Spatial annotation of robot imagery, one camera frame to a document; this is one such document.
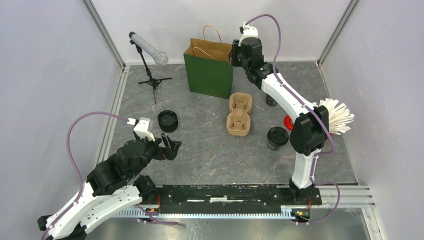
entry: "red object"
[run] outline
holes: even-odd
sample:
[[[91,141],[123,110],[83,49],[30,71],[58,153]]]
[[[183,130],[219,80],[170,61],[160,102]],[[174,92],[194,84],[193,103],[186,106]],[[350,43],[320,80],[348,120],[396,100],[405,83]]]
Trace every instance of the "red object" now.
[[[289,117],[289,115],[285,116],[284,118],[284,126],[288,129],[288,130],[293,130],[293,122],[292,119]]]

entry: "small black object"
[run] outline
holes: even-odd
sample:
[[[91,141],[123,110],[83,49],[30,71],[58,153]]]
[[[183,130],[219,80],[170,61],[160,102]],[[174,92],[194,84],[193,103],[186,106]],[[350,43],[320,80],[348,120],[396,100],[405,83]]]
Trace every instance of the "small black object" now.
[[[272,96],[268,95],[268,94],[265,97],[265,102],[269,106],[275,106],[275,105],[277,105],[277,101],[275,101],[274,98]]]
[[[47,219],[50,218],[51,215],[41,216],[37,219],[38,229],[40,231],[45,231],[47,229]]]
[[[131,36],[134,35],[134,34],[135,34],[135,32],[133,32],[133,31],[130,32],[129,33],[129,38],[131,39]],[[139,81],[138,84],[148,84],[148,85],[150,85],[150,86],[153,87],[154,104],[156,104],[156,93],[155,93],[155,90],[158,88],[159,84],[161,84],[163,80],[171,80],[172,77],[165,77],[165,78],[160,78],[160,79],[153,78],[152,77],[152,72],[150,72],[150,69],[147,66],[145,57],[143,56],[143,49],[140,46],[138,46],[133,40],[130,40],[129,43],[132,44],[132,45],[133,44],[135,45],[135,48],[137,49],[137,52],[140,54],[141,59],[143,60],[143,64],[144,64],[144,67],[145,67],[145,70],[146,70],[146,74],[148,76],[148,80],[147,81]]]
[[[140,176],[132,185],[140,191],[138,196],[143,197],[143,201],[152,202],[155,199],[157,188],[150,176]]]
[[[289,141],[289,134],[280,126],[271,128],[266,137],[268,138],[268,148],[272,150],[278,150]]]
[[[159,113],[157,116],[159,127],[162,131],[171,133],[178,127],[177,114],[171,110],[165,110]]]

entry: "paper bag handle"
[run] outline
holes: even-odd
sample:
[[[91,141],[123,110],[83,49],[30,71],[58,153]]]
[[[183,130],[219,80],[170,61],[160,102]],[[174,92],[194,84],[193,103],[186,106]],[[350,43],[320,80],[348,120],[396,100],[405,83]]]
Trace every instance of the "paper bag handle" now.
[[[216,27],[214,27],[214,26],[212,26],[212,25],[209,25],[209,24],[207,24],[207,25],[205,25],[205,26],[203,27],[203,40],[206,40],[206,38],[205,38],[205,28],[206,28],[206,27],[211,27],[211,28],[215,29],[216,33],[218,34],[219,41],[220,41],[221,43],[223,43],[223,41],[221,40],[220,31],[218,31],[218,29],[217,29]]]
[[[198,56],[198,54],[197,54],[197,52],[196,52],[196,49],[199,49],[199,50],[200,50],[200,51],[202,51],[204,54],[208,55],[211,59],[215,60],[215,59],[214,59],[214,57],[212,57],[212,56],[211,56],[211,55],[209,55],[207,52],[203,51],[203,49],[201,49],[200,47],[197,47],[197,46],[193,47],[193,52],[194,52],[194,54],[196,55],[196,57]]]

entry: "green paper bag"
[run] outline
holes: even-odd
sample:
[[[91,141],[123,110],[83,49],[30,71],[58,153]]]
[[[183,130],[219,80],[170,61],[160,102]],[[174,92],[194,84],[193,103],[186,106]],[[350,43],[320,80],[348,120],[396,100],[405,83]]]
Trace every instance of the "green paper bag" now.
[[[229,43],[190,39],[184,62],[191,92],[228,99],[233,85],[233,66],[228,57],[231,48]]]

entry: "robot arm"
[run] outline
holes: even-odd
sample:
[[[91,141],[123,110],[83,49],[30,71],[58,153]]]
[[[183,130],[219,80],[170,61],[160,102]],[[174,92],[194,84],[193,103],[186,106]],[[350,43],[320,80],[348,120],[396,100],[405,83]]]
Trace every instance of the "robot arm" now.
[[[140,176],[133,185],[122,189],[152,159],[174,160],[177,156],[181,142],[171,140],[166,134],[154,137],[148,131],[149,122],[148,118],[130,119],[128,124],[134,126],[135,140],[126,142],[107,160],[96,165],[87,176],[78,202],[74,202],[76,194],[57,213],[37,220],[40,230],[49,228],[48,240],[83,240],[110,217],[156,196],[156,186],[149,176]],[[162,141],[165,147],[159,146]],[[73,207],[51,226],[70,205]]]
[[[264,61],[262,42],[258,38],[258,30],[255,27],[245,23],[240,27],[240,33],[243,34],[240,40],[232,42],[229,63],[235,67],[242,67],[247,79],[271,96],[290,118],[295,120],[289,138],[291,146],[296,150],[290,187],[296,189],[297,197],[301,197],[314,187],[310,180],[312,158],[315,153],[321,151],[327,140],[324,130],[305,106],[314,109],[327,128],[329,125],[328,110],[324,106],[315,107],[302,97],[284,80],[277,69],[274,73],[273,65]],[[282,84],[277,81],[275,74],[282,80]]]

